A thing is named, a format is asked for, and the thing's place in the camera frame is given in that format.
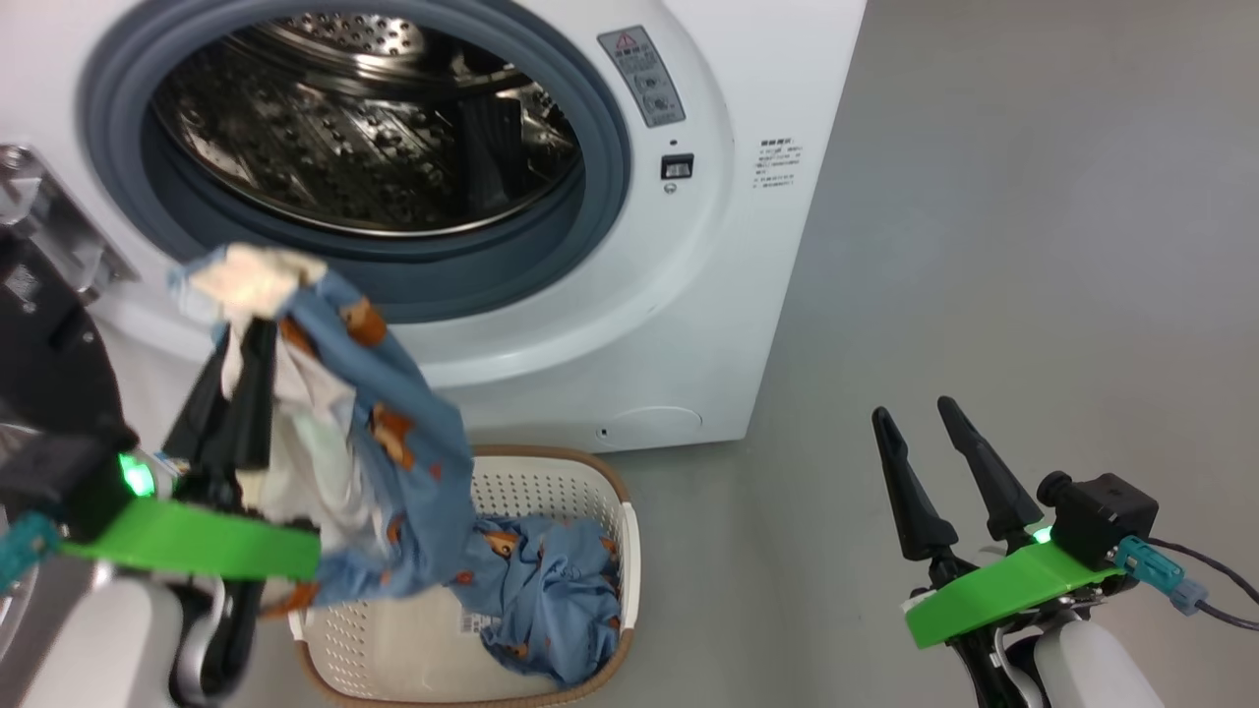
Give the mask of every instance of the teal cable connector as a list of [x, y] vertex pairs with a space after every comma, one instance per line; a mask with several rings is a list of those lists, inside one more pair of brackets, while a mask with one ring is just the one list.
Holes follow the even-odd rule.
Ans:
[[33, 511], [19, 517], [0, 538], [0, 592], [54, 553], [60, 542], [57, 524], [48, 517]]
[[1172, 606], [1185, 616], [1197, 612], [1199, 601], [1206, 600], [1206, 588], [1185, 577], [1185, 568], [1134, 535], [1119, 542], [1114, 551], [1114, 564], [1166, 595]]

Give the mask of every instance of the brown basket rim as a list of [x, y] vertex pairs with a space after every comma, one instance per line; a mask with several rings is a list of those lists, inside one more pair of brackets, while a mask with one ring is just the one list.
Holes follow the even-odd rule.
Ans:
[[[626, 489], [621, 475], [617, 474], [611, 465], [588, 452], [569, 450], [565, 447], [544, 447], [538, 445], [483, 445], [477, 446], [473, 450], [473, 454], [477, 457], [549, 457], [553, 460], [570, 460], [580, 462], [598, 470], [598, 472], [603, 475], [609, 484], [612, 484], [612, 489], [616, 490], [617, 499], [619, 499], [622, 504], [630, 501], [630, 490]], [[633, 645], [633, 629], [626, 629], [621, 632], [621, 640], [617, 642], [616, 653], [597, 674], [590, 677], [590, 679], [582, 685], [556, 693], [544, 693], [541, 695], [500, 698], [495, 700], [472, 700], [462, 703], [410, 703], [400, 700], [376, 700], [374, 698], [354, 698], [353, 695], [346, 695], [329, 685], [327, 682], [324, 680], [324, 677], [319, 674], [319, 669], [315, 668], [315, 660], [311, 658], [310, 645], [305, 639], [296, 640], [293, 644], [297, 649], [297, 661], [306, 673], [306, 678], [315, 684], [315, 688], [317, 688], [326, 699], [336, 705], [340, 705], [341, 708], [544, 708], [575, 703], [593, 695], [603, 688], [608, 680], [612, 679], [612, 675], [621, 668], [621, 664], [624, 664], [626, 658], [630, 655], [630, 648]]]

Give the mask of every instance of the front-loading washing machine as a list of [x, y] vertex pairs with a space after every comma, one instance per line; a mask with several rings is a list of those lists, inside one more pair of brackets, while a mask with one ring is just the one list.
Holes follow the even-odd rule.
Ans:
[[862, 10], [4, 0], [0, 228], [189, 359], [174, 263], [315, 253], [475, 441], [738, 438]]

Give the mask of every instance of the laundry basket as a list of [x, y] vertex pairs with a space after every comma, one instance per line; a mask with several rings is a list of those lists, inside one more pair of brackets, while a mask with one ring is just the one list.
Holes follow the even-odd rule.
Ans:
[[638, 520], [617, 472], [602, 460], [553, 447], [477, 448], [472, 498], [481, 514], [597, 519], [621, 551], [621, 641], [584, 684], [559, 690], [490, 656], [480, 630], [491, 620], [463, 611], [444, 587], [405, 600], [351, 602], [290, 615], [310, 679], [353, 708], [486, 705], [534, 708], [590, 695], [621, 668], [633, 644], [641, 554]]

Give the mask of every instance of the stainless steel drum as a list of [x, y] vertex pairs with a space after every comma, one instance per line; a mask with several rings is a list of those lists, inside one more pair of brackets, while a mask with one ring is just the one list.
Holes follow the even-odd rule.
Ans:
[[544, 87], [402, 18], [315, 13], [234, 33], [171, 72], [154, 111], [222, 186], [350, 236], [485, 227], [580, 160]]

